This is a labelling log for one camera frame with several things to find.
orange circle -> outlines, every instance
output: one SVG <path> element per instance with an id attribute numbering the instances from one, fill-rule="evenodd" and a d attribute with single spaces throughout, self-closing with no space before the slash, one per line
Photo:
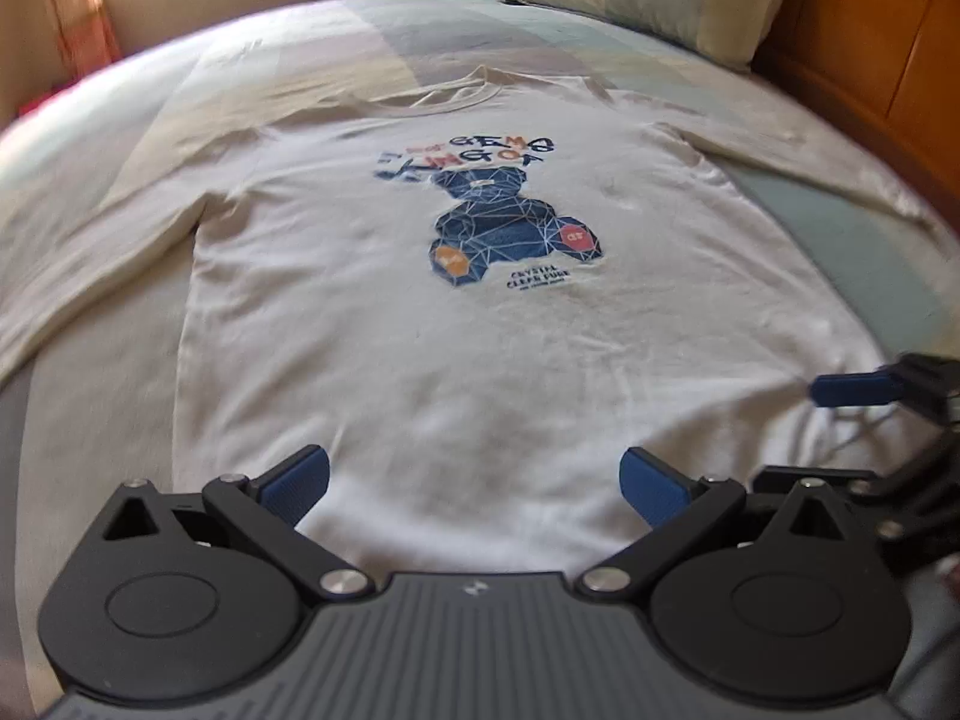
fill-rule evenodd
<path id="1" fill-rule="evenodd" d="M 433 256 L 443 269 L 455 278 L 466 276 L 470 271 L 470 261 L 459 248 L 437 247 Z"/>

logo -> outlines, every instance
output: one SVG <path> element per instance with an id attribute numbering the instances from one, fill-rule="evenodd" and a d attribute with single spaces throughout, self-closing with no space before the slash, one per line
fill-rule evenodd
<path id="1" fill-rule="evenodd" d="M 536 268 L 528 268 L 525 271 L 514 271 L 510 274 L 510 281 L 507 282 L 508 290 L 529 290 L 533 287 L 549 287 L 551 284 L 559 284 L 570 276 L 570 271 L 562 271 L 555 265 L 543 265 Z"/>
<path id="2" fill-rule="evenodd" d="M 520 191 L 527 180 L 520 166 L 544 162 L 544 155 L 555 150 L 549 138 L 527 141 L 517 135 L 469 135 L 451 138 L 449 145 L 407 148 L 406 153 L 386 151 L 374 175 L 385 181 L 429 180 L 458 201 L 434 224 L 438 237 L 430 245 L 429 257 L 435 273 L 459 287 L 481 281 L 495 262 L 520 262 L 554 251 L 580 262 L 603 256 L 600 242 L 582 221 L 563 217 L 549 203 Z M 530 286 L 535 281 L 537 286 L 556 283 L 563 276 L 537 277 Z M 514 274 L 508 286 L 525 288 L 524 279 L 525 274 Z"/>
<path id="3" fill-rule="evenodd" d="M 461 589 L 467 595 L 476 598 L 477 596 L 483 595 L 485 592 L 490 590 L 490 585 L 487 584 L 486 581 L 475 579 L 473 581 L 469 581 L 467 584 L 461 587 Z"/>

wooden headboard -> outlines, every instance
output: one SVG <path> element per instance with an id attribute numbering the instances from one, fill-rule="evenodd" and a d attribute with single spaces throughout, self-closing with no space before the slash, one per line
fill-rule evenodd
<path id="1" fill-rule="evenodd" d="M 960 231 L 960 0 L 784 0 L 754 69 Z"/>

blue gripper pad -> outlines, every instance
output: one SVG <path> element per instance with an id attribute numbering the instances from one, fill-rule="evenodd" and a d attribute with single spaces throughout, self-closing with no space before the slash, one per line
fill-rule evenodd
<path id="1" fill-rule="evenodd" d="M 692 482 L 649 452 L 634 447 L 620 458 L 620 494 L 651 528 L 689 506 Z"/>
<path id="2" fill-rule="evenodd" d="M 883 406 L 904 397 L 904 386 L 886 370 L 817 376 L 810 400 L 818 406 Z"/>
<path id="3" fill-rule="evenodd" d="M 330 484 L 330 459 L 319 446 L 306 446 L 257 478 L 256 500 L 291 527 L 323 498 Z"/>

curtain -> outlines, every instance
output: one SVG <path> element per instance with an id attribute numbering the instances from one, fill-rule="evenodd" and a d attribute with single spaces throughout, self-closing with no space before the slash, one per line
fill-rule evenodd
<path id="1" fill-rule="evenodd" d="M 104 0 L 46 0 L 61 58 L 73 79 L 120 59 Z"/>

